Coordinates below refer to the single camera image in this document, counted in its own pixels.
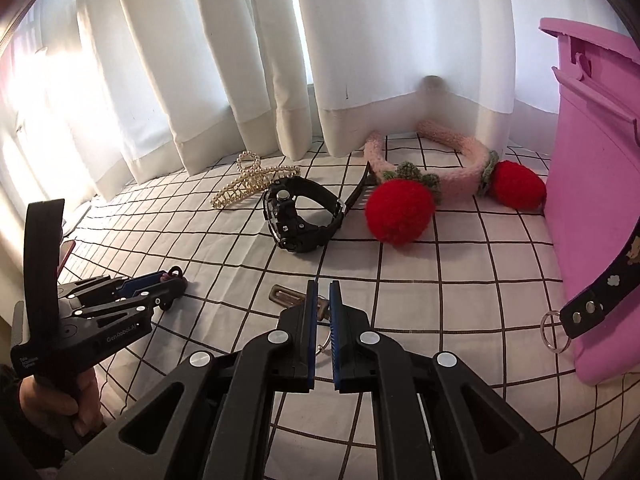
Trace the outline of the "person left hand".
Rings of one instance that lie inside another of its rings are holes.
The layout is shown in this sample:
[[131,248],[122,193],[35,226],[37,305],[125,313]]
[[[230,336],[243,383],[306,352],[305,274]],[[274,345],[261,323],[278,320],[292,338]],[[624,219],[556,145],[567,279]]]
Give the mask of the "person left hand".
[[52,436],[61,431],[55,421],[61,417],[63,422],[73,423],[78,436],[85,437],[103,426],[98,382],[93,368],[77,377],[77,387],[79,394],[74,399],[62,391],[41,385],[29,376],[21,382],[18,400],[26,418]]

